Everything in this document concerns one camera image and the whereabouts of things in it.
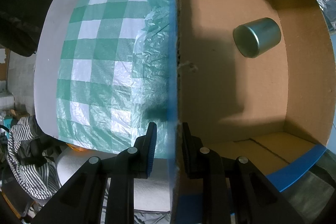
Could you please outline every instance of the cardboard box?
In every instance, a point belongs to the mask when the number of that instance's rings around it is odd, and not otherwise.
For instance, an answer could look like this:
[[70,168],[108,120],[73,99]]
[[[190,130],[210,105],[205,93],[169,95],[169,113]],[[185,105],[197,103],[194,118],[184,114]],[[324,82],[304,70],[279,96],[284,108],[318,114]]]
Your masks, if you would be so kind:
[[[281,42],[257,58],[232,31],[269,17]],[[326,145],[335,113],[335,60],[316,0],[181,0],[179,120],[221,156],[244,155],[265,175]]]

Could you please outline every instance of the metallic cup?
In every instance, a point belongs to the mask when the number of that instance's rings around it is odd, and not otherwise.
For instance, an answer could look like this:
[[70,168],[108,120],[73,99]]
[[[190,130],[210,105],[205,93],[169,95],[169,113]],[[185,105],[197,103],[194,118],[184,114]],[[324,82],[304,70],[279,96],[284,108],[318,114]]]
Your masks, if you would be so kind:
[[279,44],[281,31],[273,19],[264,17],[239,25],[233,38],[242,55],[255,58]]

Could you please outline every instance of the tiled floor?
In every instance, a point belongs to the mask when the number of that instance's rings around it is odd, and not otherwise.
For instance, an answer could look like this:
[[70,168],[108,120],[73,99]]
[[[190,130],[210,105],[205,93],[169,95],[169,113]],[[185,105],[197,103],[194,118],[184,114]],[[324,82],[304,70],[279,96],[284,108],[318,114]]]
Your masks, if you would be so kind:
[[34,109],[34,68],[36,54],[24,57],[10,52],[7,90],[14,95],[16,110],[35,114]]

